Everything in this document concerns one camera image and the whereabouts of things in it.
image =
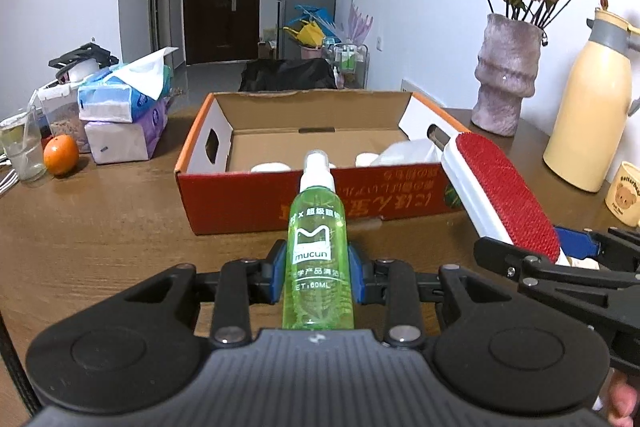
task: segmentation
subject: mug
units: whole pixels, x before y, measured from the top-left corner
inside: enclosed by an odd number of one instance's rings
[[[630,227],[640,221],[640,169],[629,162],[622,162],[605,199],[609,210]]]

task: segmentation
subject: red box exterior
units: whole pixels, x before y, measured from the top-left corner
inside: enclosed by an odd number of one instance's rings
[[[300,190],[302,171],[182,172],[212,100],[210,95],[198,114],[176,167],[191,230],[196,235],[287,230],[289,207]],[[439,164],[333,169],[332,174],[348,219],[398,219],[462,209]]]

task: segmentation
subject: glass cup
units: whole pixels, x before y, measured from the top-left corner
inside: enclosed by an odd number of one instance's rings
[[[34,181],[47,171],[38,114],[33,105],[0,121],[0,146],[21,181]]]

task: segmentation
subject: floor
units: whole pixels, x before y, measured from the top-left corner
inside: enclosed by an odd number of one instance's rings
[[[240,89],[245,62],[236,64],[182,64],[174,71],[174,87],[184,91],[174,102],[171,112],[185,107],[202,105],[210,92]]]

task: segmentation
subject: yellow bag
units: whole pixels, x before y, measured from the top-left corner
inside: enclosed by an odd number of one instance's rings
[[[324,39],[324,33],[322,28],[316,21],[306,22],[301,21],[305,25],[299,32],[293,28],[285,26],[283,29],[290,33],[300,44],[309,46],[311,48],[318,48],[322,46],[322,40]]]

